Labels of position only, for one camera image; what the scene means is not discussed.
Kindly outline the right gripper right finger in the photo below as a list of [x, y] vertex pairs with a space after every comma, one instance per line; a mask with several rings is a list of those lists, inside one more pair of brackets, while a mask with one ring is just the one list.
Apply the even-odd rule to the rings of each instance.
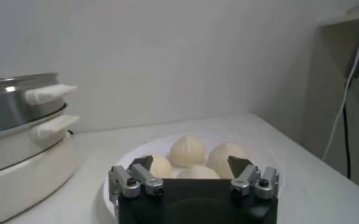
[[273, 167], [261, 170], [248, 159], [228, 156], [227, 162], [234, 178], [230, 182], [233, 197], [245, 197], [253, 193], [257, 198], [269, 200], [278, 196], [279, 173]]

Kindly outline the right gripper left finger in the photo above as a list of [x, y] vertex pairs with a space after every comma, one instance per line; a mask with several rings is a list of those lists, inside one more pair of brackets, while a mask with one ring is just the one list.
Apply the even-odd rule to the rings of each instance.
[[120, 196], [137, 198], [141, 195], [142, 186], [147, 195], [157, 198], [163, 196], [163, 180], [149, 172], [152, 162], [153, 156], [144, 156], [134, 159], [127, 169], [113, 166], [108, 171], [108, 197], [114, 210], [119, 209]]

